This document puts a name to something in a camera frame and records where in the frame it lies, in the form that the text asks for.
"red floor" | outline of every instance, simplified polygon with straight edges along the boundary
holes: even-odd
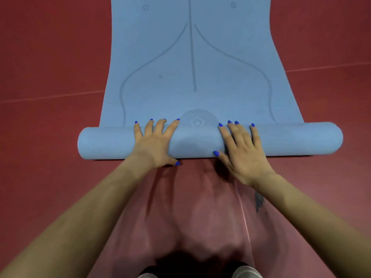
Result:
[[[109,67],[109,0],[0,2],[2,269],[119,162],[86,161],[77,152],[79,132],[99,123]],[[270,161],[368,235],[370,9],[370,0],[272,0],[271,6],[272,36],[304,120],[335,122],[344,143],[329,156]],[[154,257],[183,250],[190,263],[216,270],[238,258],[264,277],[332,277],[269,203],[256,214],[253,191],[223,177],[208,159],[148,175],[91,276],[134,277]]]

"forearm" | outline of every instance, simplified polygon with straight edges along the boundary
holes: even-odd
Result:
[[[337,277],[371,277],[369,238],[279,175],[262,178],[256,189],[302,234]]]
[[[150,169],[145,160],[128,158],[53,222],[0,277],[86,277]]]

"right hand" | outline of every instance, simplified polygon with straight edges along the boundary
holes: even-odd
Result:
[[[214,154],[242,184],[254,188],[262,178],[276,173],[264,154],[254,124],[250,127],[252,138],[244,126],[237,121],[235,124],[228,121],[228,127],[233,137],[226,127],[220,125],[219,130],[228,147],[229,157],[220,151],[214,151]]]

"yoga mat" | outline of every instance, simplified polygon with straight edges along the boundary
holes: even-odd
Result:
[[[331,154],[330,122],[304,123],[269,29],[271,0],[111,0],[112,49],[100,126],[77,147],[85,159],[123,159],[134,121],[180,118],[175,158],[225,146],[218,123],[254,123],[268,156]]]

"left hand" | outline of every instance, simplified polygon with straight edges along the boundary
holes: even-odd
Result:
[[[167,153],[169,142],[179,124],[179,120],[174,120],[163,133],[166,119],[157,121],[153,130],[153,120],[148,121],[144,135],[140,129],[139,123],[134,125],[135,146],[130,155],[147,158],[154,168],[164,165],[179,165],[177,159],[170,157]]]

